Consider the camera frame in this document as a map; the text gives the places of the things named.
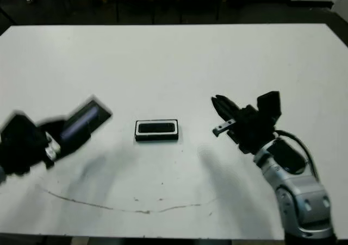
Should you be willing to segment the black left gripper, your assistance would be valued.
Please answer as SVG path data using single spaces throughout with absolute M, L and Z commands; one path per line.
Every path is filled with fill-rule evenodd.
M 65 118 L 53 117 L 39 122 L 38 128 L 61 134 L 65 123 Z M 50 169 L 56 160 L 76 152 L 91 138 L 89 131 L 80 131 L 56 141 L 46 132 L 1 136 L 1 169 L 5 175 L 24 175 L 40 163 Z

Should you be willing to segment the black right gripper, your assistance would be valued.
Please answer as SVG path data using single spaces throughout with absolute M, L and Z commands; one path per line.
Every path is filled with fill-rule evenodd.
M 216 137 L 226 132 L 244 154 L 256 154 L 265 144 L 275 139 L 273 118 L 251 105 L 240 109 L 223 95 L 216 95 L 211 100 L 216 112 L 225 121 L 213 129 Z

